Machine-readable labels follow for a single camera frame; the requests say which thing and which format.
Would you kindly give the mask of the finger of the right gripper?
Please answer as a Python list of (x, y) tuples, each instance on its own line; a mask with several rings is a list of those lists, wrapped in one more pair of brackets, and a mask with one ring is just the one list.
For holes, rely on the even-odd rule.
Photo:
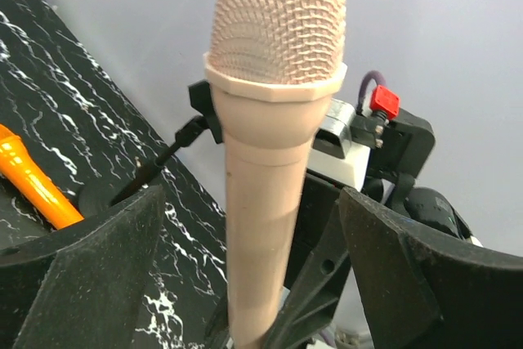
[(204, 332), (205, 347), (209, 349), (226, 349), (230, 347), (228, 321), (228, 300), (224, 295), (218, 301)]

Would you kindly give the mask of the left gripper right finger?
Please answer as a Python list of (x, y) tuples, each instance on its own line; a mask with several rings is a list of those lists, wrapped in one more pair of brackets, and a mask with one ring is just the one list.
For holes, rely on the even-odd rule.
[(346, 187), (342, 230), (376, 348), (520, 348), (522, 259)]

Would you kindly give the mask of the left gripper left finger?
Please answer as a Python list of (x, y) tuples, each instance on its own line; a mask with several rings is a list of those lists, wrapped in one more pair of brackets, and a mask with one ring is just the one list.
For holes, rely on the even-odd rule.
[(151, 186), (1, 251), (3, 348), (129, 348), (163, 224)]

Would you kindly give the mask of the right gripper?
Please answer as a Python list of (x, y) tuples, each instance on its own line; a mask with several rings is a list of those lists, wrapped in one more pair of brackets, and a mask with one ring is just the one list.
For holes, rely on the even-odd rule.
[(384, 218), (402, 205), (409, 178), (399, 174), (385, 204), (309, 175), (285, 284), (290, 292), (267, 334), (266, 348), (298, 348), (327, 328), (346, 278), (355, 274), (364, 314), (377, 348), (409, 345), (409, 255)]

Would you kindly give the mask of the pink microphone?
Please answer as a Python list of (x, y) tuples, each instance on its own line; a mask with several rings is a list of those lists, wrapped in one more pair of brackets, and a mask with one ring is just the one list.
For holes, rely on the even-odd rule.
[(230, 336), (260, 348), (315, 134), (346, 75), (346, 0), (217, 0), (204, 71), (226, 150)]

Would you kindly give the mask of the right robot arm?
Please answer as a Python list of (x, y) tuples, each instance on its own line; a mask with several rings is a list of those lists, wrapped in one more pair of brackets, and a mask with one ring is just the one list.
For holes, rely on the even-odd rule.
[(414, 185), (435, 143), (431, 124), (406, 110), (387, 120), (381, 112), (364, 115), (342, 102), (333, 105), (310, 154), (284, 279), (290, 293), (266, 335), (266, 348), (303, 348), (334, 317), (351, 271), (337, 201), (343, 187), (476, 242), (446, 200)]

